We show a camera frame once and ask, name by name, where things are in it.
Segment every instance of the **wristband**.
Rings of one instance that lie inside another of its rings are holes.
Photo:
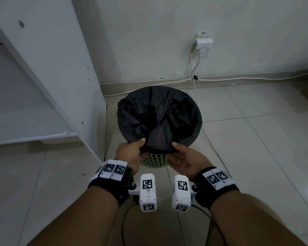
[[[128,189],[133,182],[132,168],[127,162],[119,160],[105,161],[95,175],[90,179],[88,186],[98,186],[110,192],[121,206],[129,197]]]
[[[193,179],[196,184],[196,201],[210,210],[214,201],[221,195],[238,190],[234,180],[216,167],[208,167],[200,171]]]

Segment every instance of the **beige pants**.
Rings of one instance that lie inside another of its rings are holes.
[[[280,223],[284,224],[281,218],[273,211],[266,203],[260,199],[244,194],[251,203],[271,215]],[[132,197],[130,197],[119,209],[116,217],[111,235],[107,242],[107,246],[122,245],[121,238],[121,225],[122,220],[127,208],[132,204]],[[164,245],[163,243],[163,230],[157,211],[151,213],[143,213],[139,206],[132,207],[124,222],[124,240],[126,246],[158,246]],[[209,233],[207,236],[206,246],[223,246],[223,241],[217,227],[210,221]]]

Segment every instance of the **person's left arm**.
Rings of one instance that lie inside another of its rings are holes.
[[[127,166],[132,168],[132,173],[136,174],[140,161],[145,157],[139,149],[144,144],[144,138],[130,144],[120,144],[115,160],[126,161]],[[91,186],[28,246],[105,245],[118,209],[119,203],[110,192]]]

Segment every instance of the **trash can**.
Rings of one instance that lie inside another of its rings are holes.
[[[144,164],[162,167],[168,162],[165,155],[177,152],[173,141],[189,146],[196,140],[202,116],[187,93],[167,86],[147,86],[119,101],[118,125],[128,142],[146,138],[140,149],[149,153]]]

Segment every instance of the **perforated plastic basket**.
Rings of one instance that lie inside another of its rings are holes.
[[[165,154],[148,154],[147,158],[143,160],[143,164],[147,167],[159,168],[168,164],[168,158]]]

